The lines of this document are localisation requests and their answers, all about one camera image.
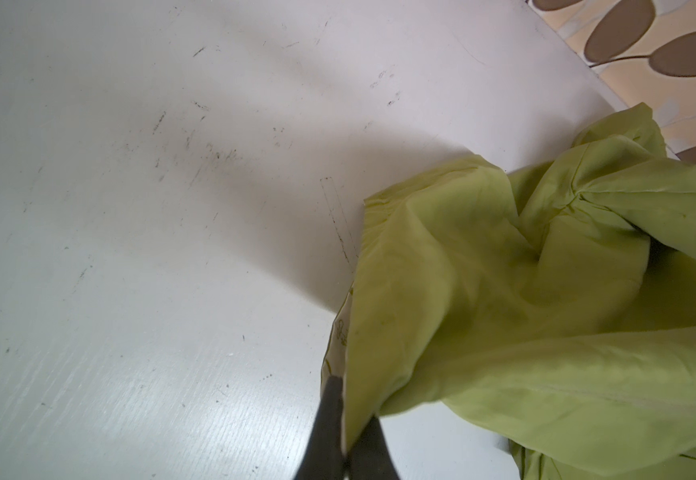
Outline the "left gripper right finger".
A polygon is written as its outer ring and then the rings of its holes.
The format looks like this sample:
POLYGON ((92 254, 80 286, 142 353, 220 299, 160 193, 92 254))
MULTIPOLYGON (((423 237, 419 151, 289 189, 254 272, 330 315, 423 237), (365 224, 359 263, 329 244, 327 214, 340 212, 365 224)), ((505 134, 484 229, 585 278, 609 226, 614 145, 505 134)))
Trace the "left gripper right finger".
POLYGON ((400 480, 376 416, 371 418, 348 453, 346 467, 350 480, 400 480))

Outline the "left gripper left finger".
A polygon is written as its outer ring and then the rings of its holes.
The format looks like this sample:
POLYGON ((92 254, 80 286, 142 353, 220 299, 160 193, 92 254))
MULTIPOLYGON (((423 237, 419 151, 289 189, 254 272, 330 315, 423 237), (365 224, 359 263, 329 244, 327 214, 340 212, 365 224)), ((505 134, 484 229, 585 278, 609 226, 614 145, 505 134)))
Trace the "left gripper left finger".
POLYGON ((343 380, 329 376, 307 447, 294 480, 341 480, 345 459, 341 447, 343 380))

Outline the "green zip-up hooded jacket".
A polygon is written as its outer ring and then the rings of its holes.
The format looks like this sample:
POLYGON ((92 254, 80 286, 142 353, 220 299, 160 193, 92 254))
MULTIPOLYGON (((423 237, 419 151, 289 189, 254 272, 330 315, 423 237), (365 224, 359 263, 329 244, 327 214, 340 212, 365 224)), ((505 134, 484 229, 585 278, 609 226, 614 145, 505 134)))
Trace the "green zip-up hooded jacket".
POLYGON ((441 402, 525 479, 696 479, 696 165, 645 104, 556 159, 454 160, 364 202, 342 441, 441 402))

